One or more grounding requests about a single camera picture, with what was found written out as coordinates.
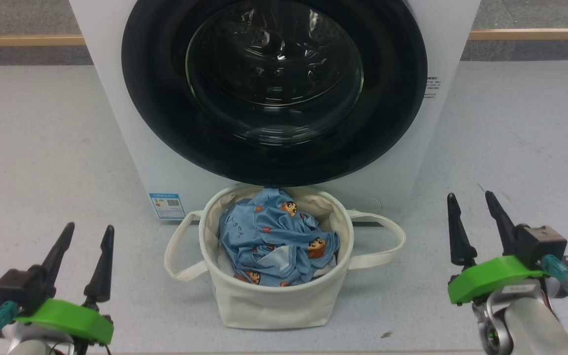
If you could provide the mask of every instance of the wooden baseboard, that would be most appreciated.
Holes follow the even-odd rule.
[[[568,40],[568,29],[472,30],[468,40]],[[0,35],[0,47],[85,45],[82,35]]]
[[[0,47],[46,47],[56,45],[85,45],[82,35],[3,35]]]
[[[568,40],[568,29],[472,30],[468,40]]]

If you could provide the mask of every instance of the clothes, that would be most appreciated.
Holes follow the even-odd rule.
[[[323,232],[280,189],[264,188],[221,216],[219,238],[237,279],[266,286],[308,283],[317,270],[334,264],[336,232]]]

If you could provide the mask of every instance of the gray floor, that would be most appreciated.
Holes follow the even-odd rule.
[[[568,40],[469,40],[462,61],[563,61]]]
[[[0,47],[0,65],[92,65],[86,46]]]
[[[449,260],[446,195],[458,196],[481,263],[501,252],[483,189],[514,222],[568,238],[568,62],[460,63],[400,221],[401,256],[350,272],[327,326],[228,329],[207,276],[177,284],[166,274],[175,225],[156,220],[94,68],[0,67],[0,275],[41,261],[74,220],[56,287],[81,303],[102,232],[115,225],[112,298],[101,305],[115,321],[115,353],[482,354],[470,308],[446,294],[460,270]],[[387,247],[375,237],[357,229],[355,252]],[[183,245],[181,265],[201,260],[196,227]],[[568,299],[554,308],[568,330]]]

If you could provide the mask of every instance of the sticker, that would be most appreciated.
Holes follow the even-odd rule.
[[[526,285],[510,285],[503,287],[503,291],[501,293],[525,293],[531,292],[536,287],[535,284],[526,284]]]
[[[149,193],[159,219],[185,218],[181,199],[175,193]]]
[[[426,78],[426,90],[424,91],[425,99],[433,99],[442,86],[442,81],[437,76],[429,76]]]

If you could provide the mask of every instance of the washing machine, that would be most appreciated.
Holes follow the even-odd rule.
[[[316,185],[399,219],[479,0],[70,0],[156,215]]]

